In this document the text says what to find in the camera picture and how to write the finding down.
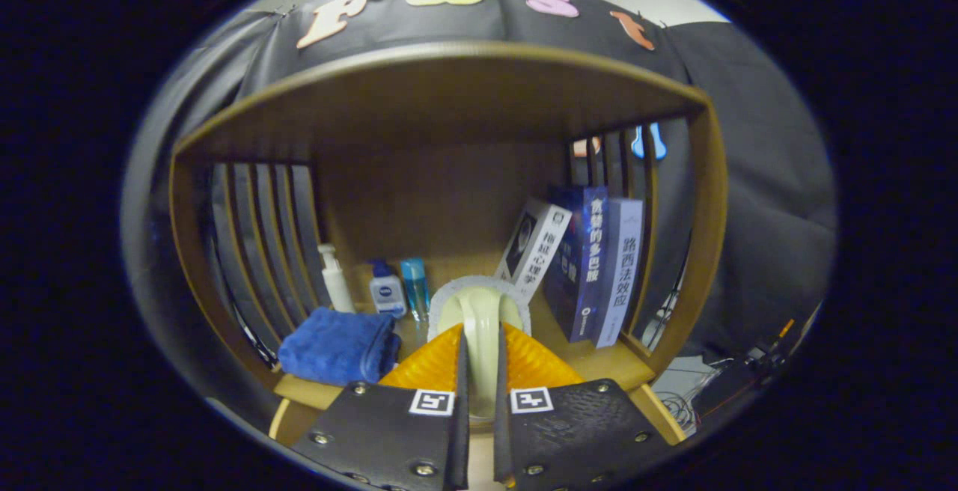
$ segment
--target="folded towel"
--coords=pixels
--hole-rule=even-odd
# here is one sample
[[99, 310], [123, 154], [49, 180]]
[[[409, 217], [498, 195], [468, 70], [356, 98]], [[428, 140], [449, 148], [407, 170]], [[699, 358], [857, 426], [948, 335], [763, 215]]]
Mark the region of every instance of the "folded towel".
[[400, 337], [390, 314], [345, 314], [317, 308], [280, 345], [283, 371], [301, 379], [345, 386], [379, 382], [396, 364]]

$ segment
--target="white bottle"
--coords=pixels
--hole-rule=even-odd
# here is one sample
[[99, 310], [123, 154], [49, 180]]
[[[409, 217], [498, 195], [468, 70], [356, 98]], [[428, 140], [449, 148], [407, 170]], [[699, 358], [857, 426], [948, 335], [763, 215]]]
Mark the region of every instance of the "white bottle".
[[353, 307], [353, 298], [350, 296], [350, 288], [346, 286], [346, 277], [343, 270], [339, 267], [339, 261], [332, 256], [336, 248], [331, 243], [321, 243], [316, 246], [323, 255], [323, 262], [326, 263], [323, 269], [323, 281], [326, 283], [326, 292], [332, 300], [332, 309], [336, 311], [345, 311], [354, 314], [356, 308]]
[[369, 282], [369, 292], [373, 296], [376, 311], [381, 314], [392, 314], [401, 318], [406, 314], [406, 298], [403, 296], [403, 283], [386, 265], [385, 261], [376, 259], [373, 264], [373, 279]]

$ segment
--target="screw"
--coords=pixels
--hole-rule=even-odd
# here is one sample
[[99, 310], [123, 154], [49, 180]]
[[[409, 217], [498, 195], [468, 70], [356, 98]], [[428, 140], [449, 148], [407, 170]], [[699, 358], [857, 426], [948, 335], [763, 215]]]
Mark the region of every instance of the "screw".
[[436, 473], [436, 467], [428, 463], [420, 463], [413, 470], [418, 476], [433, 476]]
[[316, 444], [329, 444], [329, 436], [328, 434], [325, 434], [325, 433], [319, 433], [319, 432], [312, 433], [311, 439]]

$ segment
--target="white pump bottle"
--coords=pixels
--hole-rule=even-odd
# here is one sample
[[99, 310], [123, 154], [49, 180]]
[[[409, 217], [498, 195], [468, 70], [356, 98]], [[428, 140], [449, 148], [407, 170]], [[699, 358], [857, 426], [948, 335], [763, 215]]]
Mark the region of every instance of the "white pump bottle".
[[325, 269], [323, 269], [323, 281], [326, 283], [326, 292], [329, 293], [329, 298], [332, 298], [332, 309], [354, 314], [356, 308], [353, 307], [350, 288], [346, 286], [346, 277], [339, 267], [339, 261], [336, 261], [335, 256], [332, 255], [336, 251], [335, 246], [331, 243], [321, 243], [316, 248], [322, 253], [323, 262], [326, 264]]

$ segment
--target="book cover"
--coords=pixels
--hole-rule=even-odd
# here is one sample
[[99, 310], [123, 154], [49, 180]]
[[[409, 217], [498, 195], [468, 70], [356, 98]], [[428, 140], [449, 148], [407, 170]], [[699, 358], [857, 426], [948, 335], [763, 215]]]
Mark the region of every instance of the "book cover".
[[608, 201], [608, 255], [602, 279], [602, 295], [608, 300], [595, 319], [592, 342], [596, 348], [615, 344], [629, 314], [642, 248], [643, 215], [640, 200], [612, 198]]
[[604, 186], [550, 187], [554, 204], [572, 212], [558, 253], [543, 280], [543, 292], [555, 320], [570, 342], [588, 340], [595, 313], [602, 302], [602, 272], [605, 270], [606, 210]]
[[572, 213], [530, 198], [519, 214], [493, 277], [512, 283], [528, 304], [558, 249]]

